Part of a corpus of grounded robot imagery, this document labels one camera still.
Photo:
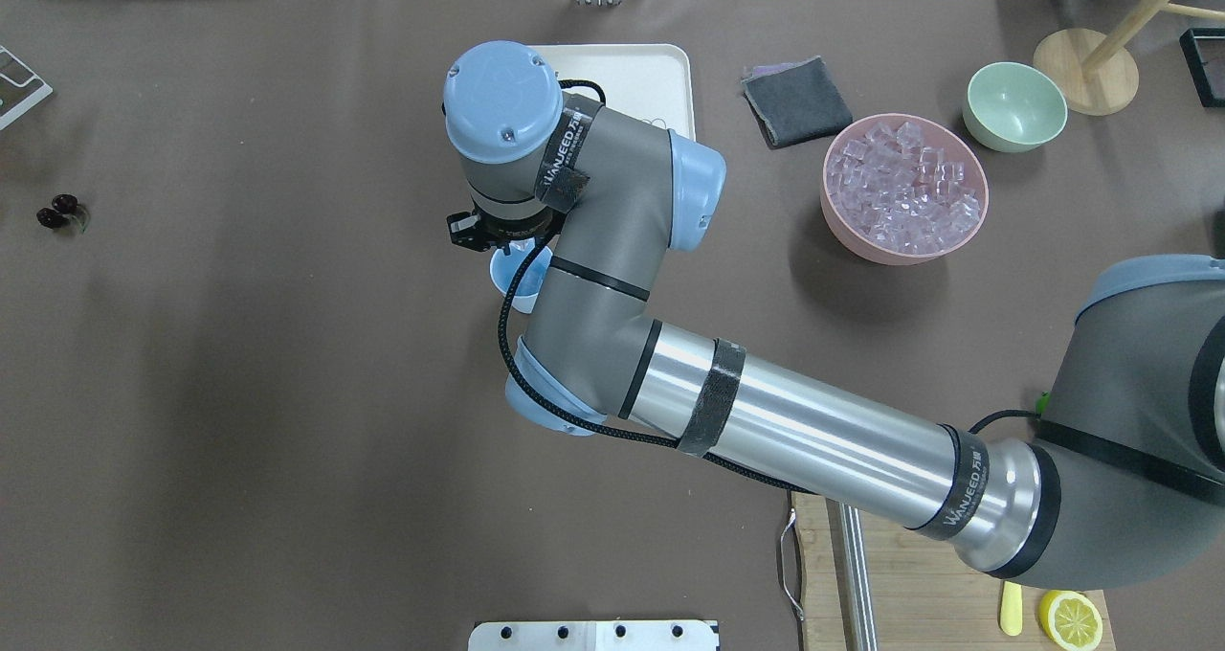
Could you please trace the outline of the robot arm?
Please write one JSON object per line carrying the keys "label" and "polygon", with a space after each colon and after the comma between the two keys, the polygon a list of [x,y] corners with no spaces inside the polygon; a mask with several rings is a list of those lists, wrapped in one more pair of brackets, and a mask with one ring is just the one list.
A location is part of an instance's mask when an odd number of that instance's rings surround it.
{"label": "robot arm", "polygon": [[649,443],[953,546],[978,573],[1098,590],[1172,573],[1223,535],[1223,262],[1114,264],[1029,441],[908,416],[646,315],[670,249],[699,245],[726,177],[709,146],[568,94],[537,50],[473,47],[442,105],[473,251],[559,237],[526,335],[499,342],[535,423]]}

